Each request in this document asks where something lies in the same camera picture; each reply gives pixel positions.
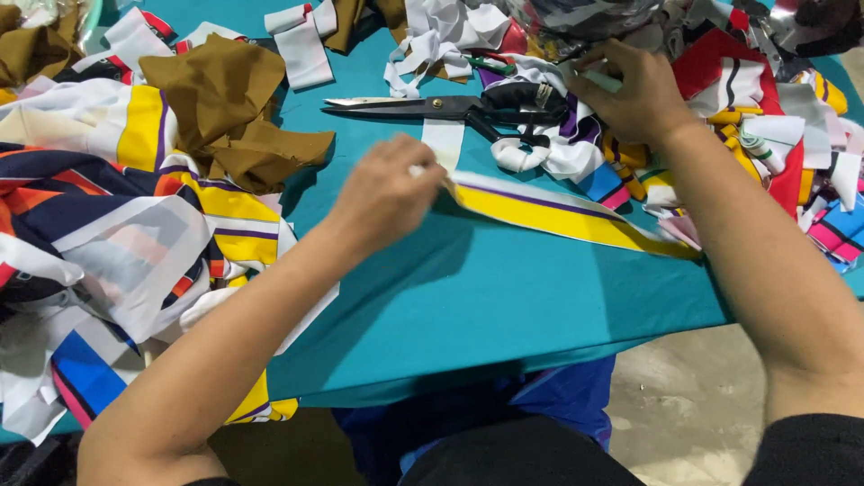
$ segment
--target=scissors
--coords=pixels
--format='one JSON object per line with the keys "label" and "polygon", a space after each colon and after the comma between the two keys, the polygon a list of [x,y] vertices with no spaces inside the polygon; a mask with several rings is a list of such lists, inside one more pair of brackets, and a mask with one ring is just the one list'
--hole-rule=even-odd
{"label": "scissors", "polygon": [[[333,115],[357,118],[461,120],[490,142],[517,138],[532,147],[549,147],[549,137],[534,135],[534,125],[558,125],[569,112],[566,99],[552,86],[514,82],[485,90],[476,96],[435,96],[424,99],[341,98],[325,99],[321,108]],[[520,112],[531,105],[539,112]],[[525,133],[502,134],[492,125],[528,125]]]}

